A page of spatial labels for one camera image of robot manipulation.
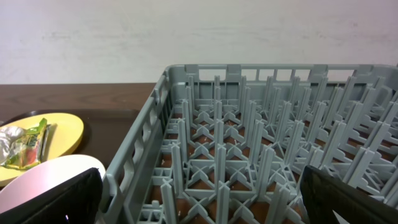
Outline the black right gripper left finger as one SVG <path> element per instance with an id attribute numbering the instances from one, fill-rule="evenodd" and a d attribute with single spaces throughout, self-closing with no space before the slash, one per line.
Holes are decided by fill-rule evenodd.
<path id="1" fill-rule="evenodd" d="M 90 168 L 56 187 L 1 214 L 1 224 L 94 224 L 103 181 L 97 168 Z"/>

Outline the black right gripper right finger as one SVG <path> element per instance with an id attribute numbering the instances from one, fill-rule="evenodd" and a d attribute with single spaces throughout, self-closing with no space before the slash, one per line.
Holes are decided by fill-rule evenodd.
<path id="1" fill-rule="evenodd" d="M 397 223 L 397 210 L 314 166 L 305 166 L 300 191 L 310 223 Z"/>

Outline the pink bowl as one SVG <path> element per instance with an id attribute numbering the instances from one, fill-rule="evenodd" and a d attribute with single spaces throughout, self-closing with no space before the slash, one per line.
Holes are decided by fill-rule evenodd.
<path id="1" fill-rule="evenodd" d="M 41 163 L 12 180 L 1 190 L 1 212 L 6 212 L 59 184 L 90 169 L 98 169 L 104 177 L 105 168 L 98 159 L 72 154 Z"/>

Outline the green snack wrapper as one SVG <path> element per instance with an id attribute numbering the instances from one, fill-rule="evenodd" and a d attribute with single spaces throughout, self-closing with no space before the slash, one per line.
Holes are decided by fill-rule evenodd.
<path id="1" fill-rule="evenodd" d="M 28 170 L 42 162 L 50 125 L 42 118 L 39 125 L 29 128 L 11 143 L 11 151 L 1 166 L 7 169 Z"/>

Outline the yellow plate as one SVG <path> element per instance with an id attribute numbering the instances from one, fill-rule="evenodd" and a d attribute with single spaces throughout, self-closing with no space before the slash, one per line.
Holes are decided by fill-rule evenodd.
<path id="1" fill-rule="evenodd" d="M 47 142 L 45 143 L 44 153 L 41 163 L 55 159 L 60 156 L 72 154 L 81 143 L 85 130 L 83 121 L 76 115 L 70 113 L 45 113 L 20 118 L 9 124 L 4 124 L 1 128 L 17 126 L 29 129 L 39 126 L 43 120 L 47 120 Z"/>

